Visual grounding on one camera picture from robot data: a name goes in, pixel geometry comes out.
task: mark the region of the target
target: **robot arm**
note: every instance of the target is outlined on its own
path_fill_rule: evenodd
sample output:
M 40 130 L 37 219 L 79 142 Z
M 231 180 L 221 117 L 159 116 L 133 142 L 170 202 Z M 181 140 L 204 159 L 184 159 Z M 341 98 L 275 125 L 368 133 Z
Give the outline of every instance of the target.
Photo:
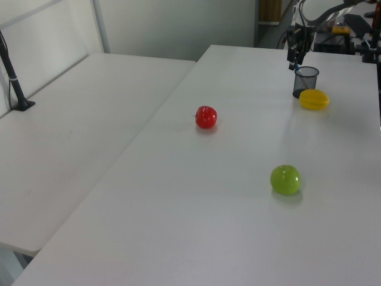
M 316 27 L 347 13 L 350 8 L 366 0 L 298 0 L 295 10 L 295 27 L 288 29 L 289 69 L 302 64 L 310 50 Z

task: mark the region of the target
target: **white table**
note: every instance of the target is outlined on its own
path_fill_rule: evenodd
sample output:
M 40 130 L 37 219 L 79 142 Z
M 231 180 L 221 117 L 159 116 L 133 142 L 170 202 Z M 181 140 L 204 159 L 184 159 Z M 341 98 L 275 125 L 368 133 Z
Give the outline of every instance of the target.
M 379 285 L 375 66 L 305 62 L 324 111 L 293 98 L 285 51 L 209 48 L 14 286 Z M 280 164 L 301 172 L 298 195 L 271 190 Z
M 94 54 L 2 118 L 0 246 L 34 256 L 194 64 Z

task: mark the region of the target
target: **floor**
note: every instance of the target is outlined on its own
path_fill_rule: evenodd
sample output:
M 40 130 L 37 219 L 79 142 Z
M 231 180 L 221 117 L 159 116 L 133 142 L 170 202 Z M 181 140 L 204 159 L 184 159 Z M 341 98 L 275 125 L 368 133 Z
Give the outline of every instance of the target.
M 296 0 L 289 6 L 278 26 L 260 25 L 258 27 L 258 48 L 276 49 L 278 40 L 292 21 L 292 7 Z

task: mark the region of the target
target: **equipment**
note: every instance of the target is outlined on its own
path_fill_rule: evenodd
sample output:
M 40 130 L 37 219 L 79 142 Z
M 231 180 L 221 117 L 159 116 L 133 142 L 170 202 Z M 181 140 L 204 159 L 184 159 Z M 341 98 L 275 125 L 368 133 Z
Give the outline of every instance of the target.
M 366 0 L 298 0 L 294 7 L 295 26 L 287 29 L 289 69 L 301 65 L 314 40 L 316 27 L 346 14 Z
M 365 34 L 368 34 L 371 31 L 371 25 L 369 25 L 360 15 L 344 15 L 344 21 L 351 27 L 352 31 L 355 32 L 356 37 L 359 39 L 362 39 Z

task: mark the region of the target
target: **black stand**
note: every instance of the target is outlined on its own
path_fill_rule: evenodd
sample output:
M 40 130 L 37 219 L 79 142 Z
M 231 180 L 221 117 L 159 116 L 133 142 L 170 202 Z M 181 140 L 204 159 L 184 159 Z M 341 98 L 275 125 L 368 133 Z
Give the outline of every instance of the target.
M 13 69 L 10 57 L 8 55 L 8 50 L 5 46 L 4 41 L 1 38 L 0 38 L 0 56 L 1 56 L 2 62 L 4 63 L 4 67 L 8 73 L 8 77 L 12 83 L 13 90 L 16 93 L 17 100 L 18 100 L 17 106 L 14 107 L 13 109 L 18 111 L 25 111 L 29 109 L 31 106 L 35 105 L 35 102 L 28 101 L 25 98 L 23 94 L 23 90 L 21 89 L 21 86 L 18 82 L 16 73 Z
M 364 40 L 361 45 L 356 46 L 356 51 L 363 55 L 363 63 L 378 64 L 381 48 L 378 47 L 381 32 L 381 15 L 376 16 L 374 29 L 372 29 L 372 38 L 370 45 Z

